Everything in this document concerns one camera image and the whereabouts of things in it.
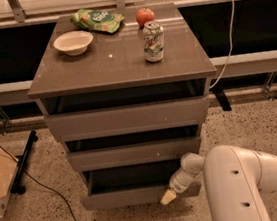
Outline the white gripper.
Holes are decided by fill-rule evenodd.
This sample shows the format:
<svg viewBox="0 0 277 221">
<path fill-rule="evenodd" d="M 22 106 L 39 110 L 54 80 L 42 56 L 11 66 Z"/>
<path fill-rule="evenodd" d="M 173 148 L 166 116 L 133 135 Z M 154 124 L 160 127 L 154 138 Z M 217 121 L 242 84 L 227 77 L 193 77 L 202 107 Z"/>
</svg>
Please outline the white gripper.
<svg viewBox="0 0 277 221">
<path fill-rule="evenodd" d="M 169 188 L 165 191 L 165 194 L 161 198 L 161 203 L 163 205 L 168 205 L 171 201 L 174 201 L 177 193 L 184 193 L 187 188 L 196 182 L 203 172 L 190 173 L 185 169 L 178 169 L 169 179 Z"/>
</svg>

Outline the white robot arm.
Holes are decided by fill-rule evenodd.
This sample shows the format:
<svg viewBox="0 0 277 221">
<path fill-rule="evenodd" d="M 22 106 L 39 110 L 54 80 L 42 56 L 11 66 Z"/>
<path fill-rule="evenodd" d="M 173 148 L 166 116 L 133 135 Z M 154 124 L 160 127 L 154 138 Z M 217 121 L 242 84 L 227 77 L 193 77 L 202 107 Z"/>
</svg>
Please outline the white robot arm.
<svg viewBox="0 0 277 221">
<path fill-rule="evenodd" d="M 164 205 L 200 177 L 212 221 L 271 221 L 262 192 L 277 191 L 277 156 L 236 146 L 217 146 L 203 157 L 184 154 L 161 198 Z"/>
</svg>

